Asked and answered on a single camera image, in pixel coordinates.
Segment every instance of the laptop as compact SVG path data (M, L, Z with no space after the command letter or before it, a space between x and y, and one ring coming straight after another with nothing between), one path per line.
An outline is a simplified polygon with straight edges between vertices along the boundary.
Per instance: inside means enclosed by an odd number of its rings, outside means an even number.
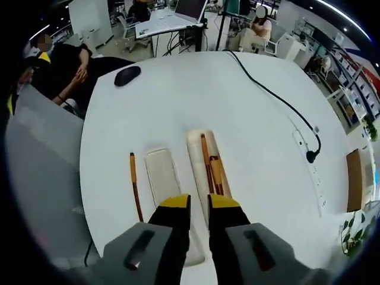
M174 12L168 10L153 11L149 21L135 26L136 39L189 27L202 27L201 18L207 1L179 0Z

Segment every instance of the chopstick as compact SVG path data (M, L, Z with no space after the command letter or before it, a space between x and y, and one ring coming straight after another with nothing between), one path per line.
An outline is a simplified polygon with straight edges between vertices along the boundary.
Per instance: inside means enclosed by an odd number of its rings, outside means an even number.
M135 154L134 153L131 153L131 155L129 157L129 162L131 164L131 178L132 178L133 194L135 195L137 214L138 214L138 218L139 218L140 222L144 222L143 213L141 212L140 199L138 198L136 161L135 161Z
M208 188L210 190L210 193L213 194L214 193L214 187L213 187L213 181L212 181L212 177L211 177L210 156L208 156L207 141L206 141L206 137L204 134L201 134L201 144L202 144L204 164L206 167Z
M220 160L217 156L210 156L211 170L213 171L213 179L215 183L216 194L224 195L223 186L221 184Z

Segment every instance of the black pole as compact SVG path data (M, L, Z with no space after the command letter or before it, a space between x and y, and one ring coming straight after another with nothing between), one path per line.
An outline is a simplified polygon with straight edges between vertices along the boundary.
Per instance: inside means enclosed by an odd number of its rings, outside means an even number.
M224 20L226 19L226 15L227 15L228 2L229 2L229 0L225 1L223 12L221 13L221 23L220 23L220 27L219 27L218 41L216 42L216 51L219 50L219 46L220 46L220 38L221 38L221 34L223 32Z

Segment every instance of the computer mouse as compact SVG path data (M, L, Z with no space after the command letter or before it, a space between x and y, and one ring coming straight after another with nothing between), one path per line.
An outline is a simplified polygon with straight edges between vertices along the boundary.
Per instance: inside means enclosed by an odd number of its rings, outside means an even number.
M118 72L115 77L115 86L122 87L131 82L141 73L141 68L138 66L127 67Z

